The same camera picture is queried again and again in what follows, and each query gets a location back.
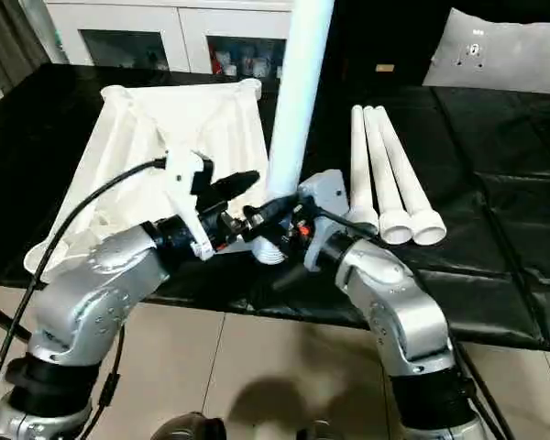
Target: tile floor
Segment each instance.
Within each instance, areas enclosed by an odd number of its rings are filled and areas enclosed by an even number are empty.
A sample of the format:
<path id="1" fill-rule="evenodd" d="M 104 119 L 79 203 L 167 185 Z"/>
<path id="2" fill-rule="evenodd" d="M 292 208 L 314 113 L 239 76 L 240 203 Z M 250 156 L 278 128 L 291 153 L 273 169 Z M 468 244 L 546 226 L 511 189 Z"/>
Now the tile floor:
<path id="1" fill-rule="evenodd" d="M 19 296 L 0 288 L 0 307 L 12 313 Z M 25 325 L 32 328 L 30 313 Z M 467 347 L 517 439 L 550 440 L 550 354 Z M 23 350 L 16 343 L 11 357 Z M 292 440 L 317 417 L 347 440 L 400 439 L 373 340 L 360 330 L 141 304 L 126 327 L 120 372 L 94 440 L 149 439 L 194 410 L 223 417 L 230 438 L 243 440 Z"/>

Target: white pvc pipe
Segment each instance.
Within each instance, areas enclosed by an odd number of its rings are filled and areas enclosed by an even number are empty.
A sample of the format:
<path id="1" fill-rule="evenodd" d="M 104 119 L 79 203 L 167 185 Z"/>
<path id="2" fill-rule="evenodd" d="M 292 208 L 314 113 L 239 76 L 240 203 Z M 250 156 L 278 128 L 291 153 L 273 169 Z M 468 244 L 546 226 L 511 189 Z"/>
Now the white pvc pipe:
<path id="1" fill-rule="evenodd" d="M 350 211 L 346 217 L 351 222 L 372 225 L 375 231 L 379 231 L 379 217 L 373 208 L 373 190 L 370 187 L 363 107 L 352 107 L 350 121 Z"/>
<path id="2" fill-rule="evenodd" d="M 438 243 L 446 236 L 442 217 L 432 209 L 385 108 L 377 107 L 375 114 L 401 197 L 412 218 L 413 241 L 424 246 Z"/>
<path id="3" fill-rule="evenodd" d="M 364 114 L 368 154 L 379 204 L 379 232 L 387 243 L 400 245 L 412 238 L 411 219 L 403 209 L 402 199 L 383 145 L 376 112 L 373 107 L 368 106 Z"/>
<path id="4" fill-rule="evenodd" d="M 271 139 L 266 201 L 297 190 L 333 8 L 334 0 L 295 0 Z M 266 239 L 255 240 L 253 253 L 265 264 L 283 261 Z"/>

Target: black cable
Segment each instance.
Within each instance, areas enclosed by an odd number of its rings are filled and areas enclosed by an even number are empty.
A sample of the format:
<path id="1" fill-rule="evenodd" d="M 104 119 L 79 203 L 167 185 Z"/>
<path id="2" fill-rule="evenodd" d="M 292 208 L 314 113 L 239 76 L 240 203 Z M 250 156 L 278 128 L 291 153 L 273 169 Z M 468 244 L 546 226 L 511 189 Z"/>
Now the black cable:
<path id="1" fill-rule="evenodd" d="M 467 367 L 468 372 L 470 373 L 473 380 L 477 383 L 477 386 L 480 389 L 480 392 L 483 393 L 483 396 L 487 401 L 487 405 L 489 406 L 489 408 L 491 409 L 491 412 L 495 416 L 495 420 L 497 420 L 497 423 L 501 427 L 502 432 L 505 434 L 506 439 L 515 440 L 515 435 L 513 435 L 512 429 L 507 423 L 505 416 L 501 412 L 501 408 L 495 401 L 495 398 L 491 394 L 489 387 L 485 383 L 485 380 L 481 377 L 479 370 L 477 369 L 477 366 L 468 355 L 467 349 L 462 344 L 459 344 L 456 341 L 454 342 L 455 342 L 454 343 L 455 351 L 457 352 L 458 356 Z"/>
<path id="2" fill-rule="evenodd" d="M 485 408 L 485 405 L 483 405 L 483 402 L 480 401 L 479 396 L 477 394 L 473 394 L 470 396 L 470 401 L 473 402 L 473 405 L 475 405 L 475 409 L 477 410 L 478 415 L 485 421 L 485 424 L 489 428 L 489 430 L 493 433 L 493 436 L 496 440 L 507 440 L 505 438 L 505 435 L 501 432 L 499 429 L 499 426 L 493 421 L 491 418 L 489 412 L 487 411 L 487 408 Z"/>
<path id="3" fill-rule="evenodd" d="M 165 168 L 165 161 L 166 161 L 165 159 L 154 159 L 154 160 L 150 160 L 148 162 L 142 163 L 140 165 L 137 165 L 136 167 L 131 168 L 130 170 L 124 171 L 123 173 L 117 175 L 111 181 L 105 183 L 100 188 L 98 188 L 97 190 L 92 192 L 90 195 L 88 195 L 75 208 L 73 208 L 73 210 L 70 212 L 67 218 L 65 218 L 60 228 L 57 230 L 57 232 L 55 232 L 55 234 L 53 235 L 53 238 L 49 242 L 49 245 L 45 249 L 45 253 L 43 254 L 43 257 L 41 258 L 37 266 L 37 270 L 35 271 L 32 279 L 30 280 L 27 290 L 25 291 L 25 294 L 22 296 L 22 299 L 20 300 L 20 304 L 16 308 L 15 314 L 12 317 L 12 324 L 8 328 L 8 331 L 6 332 L 6 336 L 4 338 L 2 346 L 0 347 L 0 372 L 6 361 L 6 355 L 8 354 L 8 350 L 10 349 L 12 340 L 15 337 L 17 325 L 20 325 L 22 315 L 27 309 L 28 302 L 30 301 L 31 296 L 37 287 L 37 283 L 39 282 L 40 276 L 43 274 L 43 271 L 45 270 L 45 267 L 49 262 L 50 256 L 55 250 L 55 247 L 57 246 L 57 244 L 63 237 L 63 234 L 65 234 L 65 231 L 73 222 L 75 217 L 77 217 L 77 215 L 88 204 L 93 202 L 95 199 L 97 199 L 100 195 L 108 191 L 110 188 L 116 186 L 117 184 L 124 181 L 125 179 L 131 176 L 134 176 L 135 174 L 138 174 L 139 172 L 146 170 L 148 168 Z"/>
<path id="4" fill-rule="evenodd" d="M 366 238 L 367 240 L 373 240 L 377 241 L 377 236 L 373 234 L 372 232 L 368 231 L 367 228 L 362 227 L 361 225 L 357 223 L 353 223 L 349 220 L 346 220 L 345 217 L 341 217 L 340 215 L 336 215 L 334 213 L 331 213 L 330 211 L 326 211 L 324 208 L 317 208 L 316 215 L 329 218 L 330 220 L 334 220 L 338 224 L 342 226 L 346 226 L 347 228 L 351 229 L 352 231 L 356 232 L 360 236 Z"/>
<path id="5" fill-rule="evenodd" d="M 379 246 L 380 248 L 391 249 L 388 245 L 381 242 L 378 236 L 372 234 L 370 231 L 368 231 L 366 228 L 361 227 L 359 224 L 346 220 L 344 217 L 341 217 L 340 215 L 336 215 L 320 207 L 316 208 L 316 215 L 327 217 L 331 220 L 334 220 L 335 222 L 337 222 L 342 226 L 346 226 L 352 231 L 358 233 L 360 236 L 372 241 L 375 245 Z M 424 277 L 422 276 L 420 271 L 411 265 L 408 267 L 412 271 L 412 274 L 415 280 L 420 284 L 420 287 L 422 287 L 426 292 L 429 292 L 430 290 L 428 288 L 428 285 L 425 282 Z M 495 416 L 495 419 L 499 423 L 500 429 L 495 424 L 490 414 L 485 409 L 485 406 L 482 404 L 482 402 L 479 400 L 479 398 L 475 393 L 474 397 L 471 397 L 471 401 L 475 404 L 475 407 L 477 408 L 479 415 L 483 418 L 483 420 L 485 421 L 485 424 L 489 427 L 489 429 L 491 430 L 493 435 L 497 438 L 497 440 L 515 440 L 515 436 L 513 435 L 512 429 L 507 423 L 505 416 L 501 412 L 499 405 L 497 404 L 492 394 L 490 393 L 489 387 L 485 383 L 485 380 L 482 378 L 482 376 L 479 373 L 479 370 L 477 369 L 472 359 L 468 355 L 468 352 L 457 340 L 455 340 L 453 335 L 451 335 L 450 338 L 455 348 L 455 355 L 459 359 L 458 363 L 463 364 L 467 367 L 472 379 L 477 383 L 478 388 L 480 389 L 483 396 L 485 397 L 485 400 L 487 401 L 487 405 L 489 406 L 489 408 L 491 409 L 491 412 Z"/>
<path id="6" fill-rule="evenodd" d="M 110 369 L 110 373 L 108 374 L 108 377 L 106 378 L 106 382 L 104 383 L 104 387 L 102 388 L 102 392 L 100 393 L 98 409 L 93 414 L 90 424 L 88 424 L 85 430 L 83 431 L 83 434 L 80 437 L 80 440 L 86 440 L 88 438 L 88 436 L 94 430 L 95 426 L 98 424 L 98 421 L 100 420 L 100 417 L 102 417 L 104 410 L 106 409 L 106 407 L 110 406 L 110 403 L 112 402 L 112 398 L 114 397 L 114 393 L 116 391 L 116 385 L 120 380 L 118 369 L 120 368 L 120 360 L 122 358 L 122 349 L 125 344 L 125 337 L 126 337 L 126 330 L 125 330 L 125 327 L 122 326 L 120 327 L 120 333 L 118 334 L 118 345 L 116 346 L 114 364 Z"/>
<path id="7" fill-rule="evenodd" d="M 0 328 L 7 331 L 12 324 L 12 318 L 0 310 Z M 15 337 L 24 344 L 28 343 L 30 339 L 30 332 L 22 325 L 17 325 L 15 330 Z"/>

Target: white 3d printed part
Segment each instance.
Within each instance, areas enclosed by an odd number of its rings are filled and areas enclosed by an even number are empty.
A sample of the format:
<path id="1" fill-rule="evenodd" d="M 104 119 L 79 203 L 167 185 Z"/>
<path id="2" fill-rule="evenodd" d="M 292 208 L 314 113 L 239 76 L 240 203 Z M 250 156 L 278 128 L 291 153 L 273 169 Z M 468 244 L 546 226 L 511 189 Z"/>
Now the white 3d printed part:
<path id="1" fill-rule="evenodd" d="M 297 191 L 333 8 L 334 0 L 294 4 L 269 152 L 266 201 Z M 284 260 L 263 237 L 255 240 L 252 250 L 264 264 Z"/>
<path id="2" fill-rule="evenodd" d="M 411 219 L 403 210 L 402 199 L 381 138 L 376 112 L 373 107 L 368 106 L 364 114 L 368 154 L 379 204 L 379 232 L 385 242 L 400 245 L 412 238 Z"/>
<path id="3" fill-rule="evenodd" d="M 351 222 L 372 225 L 375 233 L 379 231 L 379 217 L 373 208 L 373 191 L 370 187 L 365 119 L 360 105 L 352 107 L 351 112 L 350 211 L 346 218 Z"/>
<path id="4" fill-rule="evenodd" d="M 375 114 L 401 197 L 412 218 L 413 241 L 423 246 L 438 243 L 446 236 L 442 217 L 432 209 L 385 108 L 377 107 Z"/>
<path id="5" fill-rule="evenodd" d="M 258 80 L 229 84 L 102 90 L 104 107 L 93 128 L 49 235 L 25 256 L 34 272 L 45 247 L 70 211 L 122 171 L 169 154 L 199 151 L 214 161 L 213 181 L 237 171 L 256 170 L 260 180 L 229 205 L 239 216 L 246 204 L 265 200 L 267 150 L 259 119 Z M 145 221 L 175 213 L 174 194 L 164 170 L 146 170 L 88 205 L 51 256 L 46 282 L 71 269 L 104 238 Z"/>

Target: black tablecloth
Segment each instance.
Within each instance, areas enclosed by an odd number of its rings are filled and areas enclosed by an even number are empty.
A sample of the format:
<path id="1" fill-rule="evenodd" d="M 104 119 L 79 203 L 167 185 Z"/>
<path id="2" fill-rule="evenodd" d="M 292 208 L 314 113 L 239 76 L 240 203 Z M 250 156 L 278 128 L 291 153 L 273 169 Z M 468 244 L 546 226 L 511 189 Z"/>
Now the black tablecloth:
<path id="1" fill-rule="evenodd" d="M 0 284 L 28 281 L 22 258 L 50 229 L 102 107 L 100 89 L 219 81 L 50 65 L 0 101 Z M 276 96 L 266 84 L 259 110 L 267 141 Z M 396 253 L 422 271 L 455 332 L 465 340 L 550 350 L 550 95 L 321 84 L 304 177 L 339 168 L 348 182 L 353 104 L 385 105 L 445 219 L 442 243 Z M 151 300 L 365 325 L 325 275 L 261 266 L 248 254 L 188 264 Z"/>

